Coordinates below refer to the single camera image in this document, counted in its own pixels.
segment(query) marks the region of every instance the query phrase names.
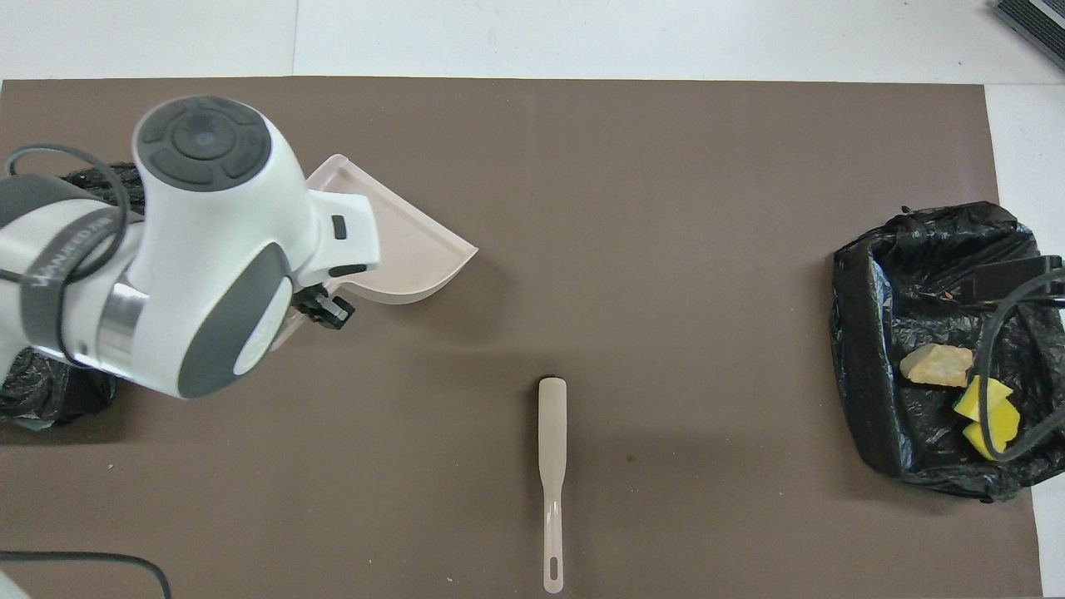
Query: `white tile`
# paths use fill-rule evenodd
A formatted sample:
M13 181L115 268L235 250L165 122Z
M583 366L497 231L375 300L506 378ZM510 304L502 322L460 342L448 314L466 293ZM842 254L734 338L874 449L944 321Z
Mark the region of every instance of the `white tile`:
M999 199L1044 254L1065 255L1065 85L988 85ZM1032 489L1043 594L1065 597L1065 476Z
M986 0L301 0L296 75L1060 83Z
M0 79L292 75L296 6L2 0Z
M0 572L0 599L30 599L15 581L7 578L7 574Z

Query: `brown table surface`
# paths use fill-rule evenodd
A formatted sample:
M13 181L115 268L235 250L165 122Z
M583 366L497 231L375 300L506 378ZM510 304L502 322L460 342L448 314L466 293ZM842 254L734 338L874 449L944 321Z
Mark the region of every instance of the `brown table surface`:
M0 151L128 160L190 94L257 107L308 173L346 155L480 254L213 396L126 386L66 428L0 428L0 547L141 555L179 598L545 596L535 387L557 374L567 596L1041 593L1028 493L870 471L829 355L833 250L901 205L997 200L981 87L10 81ZM7 571L151 593L119 566Z

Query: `gray button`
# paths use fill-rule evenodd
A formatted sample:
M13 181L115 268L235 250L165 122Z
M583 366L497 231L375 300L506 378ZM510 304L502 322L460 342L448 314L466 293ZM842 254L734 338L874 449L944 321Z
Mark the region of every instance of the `gray button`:
M174 147L194 160L213 160L233 149L236 131L225 116L197 110L182 116L174 128Z
M333 266L329 269L329 276L342 277L345 275L356 275L364 272L366 272L365 264L345 264L343 266Z
M269 148L262 133L257 130L246 130L241 133L241 143L232 153L222 161L222 169L233 179L239 179L249 171L266 161Z
M271 153L269 129L255 110L212 96L162 106L141 125L137 153L169 185L216 192L247 182Z
M151 155L149 160L151 165L159 168L162 174L185 183L203 185L210 183L214 178L211 175L210 166L183 159L167 148Z
M185 112L185 107L180 101L170 102L155 112L141 126L141 143L153 144L163 139L166 128L181 113Z
M197 98L197 104L206 110L216 110L225 113L226 116L232 118L237 125L255 125L259 123L259 115L256 114L256 111L233 100L217 96L204 96Z
M347 239L347 222L343 214L333 214L333 239Z

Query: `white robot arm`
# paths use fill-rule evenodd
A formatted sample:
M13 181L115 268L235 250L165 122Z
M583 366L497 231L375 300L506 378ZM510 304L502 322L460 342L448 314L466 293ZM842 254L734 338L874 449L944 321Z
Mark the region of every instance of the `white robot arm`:
M380 262L366 197L308 190L284 137L245 104L167 102L137 125L133 153L143 221L54 177L0 180L0 371L32 346L204 395L262 359L294 294ZM311 296L315 320L346 322L350 306Z

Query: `yellow sponge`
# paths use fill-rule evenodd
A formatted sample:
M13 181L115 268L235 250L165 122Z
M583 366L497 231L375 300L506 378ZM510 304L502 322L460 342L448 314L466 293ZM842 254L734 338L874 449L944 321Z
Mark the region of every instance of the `yellow sponge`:
M972 424L966 426L962 431L962 434L965 435L966 439L969 439L969 442L980 452L980 455L994 460L995 458L987 453L987 446L984 444L984 435L980 430L979 385L980 377L973 376L969 388L965 390L965 394L954 405L954 411L974 421ZM1017 436L1017 428L1020 426L1020 412L1006 399L1012 393L1013 389L1002 383L994 378L987 379L987 425L992 434L992 444L995 446L995 451L1000 453L1005 451L1006 442Z
M996 378L987 379L987 412L990 414L996 407L998 407L1002 402L1006 402L1006 398L1013 394L1013 389L1006 387L1005 385L998 382ZM980 377L973 376L972 383L969 383L969 387L962 394L962 399L954 404L954 411L961 414L962 416L968 418L969 420L980 421Z

